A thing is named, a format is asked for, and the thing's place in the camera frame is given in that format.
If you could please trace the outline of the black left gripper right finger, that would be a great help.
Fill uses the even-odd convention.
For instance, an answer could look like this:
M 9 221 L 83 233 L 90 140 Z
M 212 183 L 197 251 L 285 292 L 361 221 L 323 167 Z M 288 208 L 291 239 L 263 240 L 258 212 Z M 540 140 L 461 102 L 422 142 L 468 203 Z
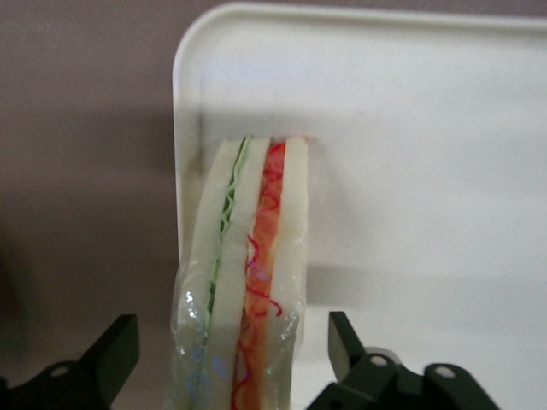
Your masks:
M 363 346 L 347 315 L 328 316 L 328 355 L 336 381 L 310 409 L 497 409 L 498 405 L 462 367 L 432 363 L 410 371 L 390 350 Z

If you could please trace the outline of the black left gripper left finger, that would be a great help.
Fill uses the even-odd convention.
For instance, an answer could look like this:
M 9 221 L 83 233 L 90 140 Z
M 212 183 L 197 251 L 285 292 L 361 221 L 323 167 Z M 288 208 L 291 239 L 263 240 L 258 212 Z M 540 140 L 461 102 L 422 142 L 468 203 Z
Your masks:
M 2 409 L 110 409 L 140 356 L 138 317 L 122 314 L 77 360 L 46 367 L 10 387 L 1 379 Z

